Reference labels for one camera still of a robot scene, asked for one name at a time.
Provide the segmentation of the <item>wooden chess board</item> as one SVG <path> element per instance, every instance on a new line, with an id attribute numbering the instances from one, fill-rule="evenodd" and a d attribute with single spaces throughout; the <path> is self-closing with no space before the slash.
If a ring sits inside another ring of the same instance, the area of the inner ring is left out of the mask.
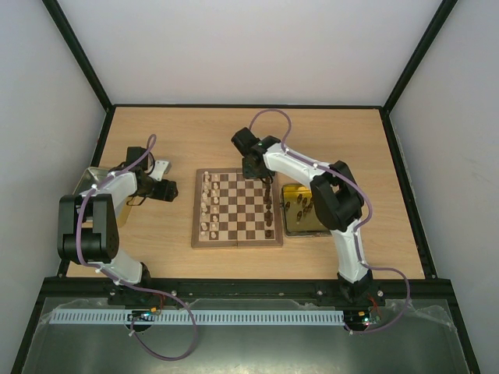
<path id="1" fill-rule="evenodd" d="M 240 168 L 196 171 L 191 235 L 194 249 L 282 245 L 277 178 L 247 179 Z"/>

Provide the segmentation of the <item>gold tin with pieces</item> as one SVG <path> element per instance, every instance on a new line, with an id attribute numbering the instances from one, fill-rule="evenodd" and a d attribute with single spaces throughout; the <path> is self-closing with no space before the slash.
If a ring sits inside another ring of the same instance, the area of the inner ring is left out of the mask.
<path id="1" fill-rule="evenodd" d="M 312 192 L 300 184 L 281 187 L 281 208 L 285 235 L 289 238 L 330 236 L 317 218 Z"/>

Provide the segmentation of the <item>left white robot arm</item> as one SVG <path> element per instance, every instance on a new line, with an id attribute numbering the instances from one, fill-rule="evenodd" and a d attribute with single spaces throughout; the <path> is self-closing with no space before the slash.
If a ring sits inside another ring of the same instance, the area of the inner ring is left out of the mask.
<path id="1" fill-rule="evenodd" d="M 135 197 L 173 201 L 176 182 L 165 178 L 171 167 L 170 161 L 156 159 L 150 146 L 131 146 L 126 160 L 103 180 L 63 196 L 58 205 L 59 257 L 103 273 L 116 284 L 141 283 L 147 267 L 120 248 L 118 218 Z"/>

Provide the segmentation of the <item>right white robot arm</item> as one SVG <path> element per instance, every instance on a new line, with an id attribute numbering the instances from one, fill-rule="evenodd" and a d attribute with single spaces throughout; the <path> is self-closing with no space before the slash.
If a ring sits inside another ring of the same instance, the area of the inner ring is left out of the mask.
<path id="1" fill-rule="evenodd" d="M 242 155 L 247 178 L 265 179 L 281 173 L 311 191 L 316 217 L 334 238 L 341 298 L 349 305 L 359 304 L 373 277 L 359 230 L 364 198 L 348 165 L 316 161 L 274 136 L 259 139 L 247 127 L 236 132 L 231 142 Z"/>

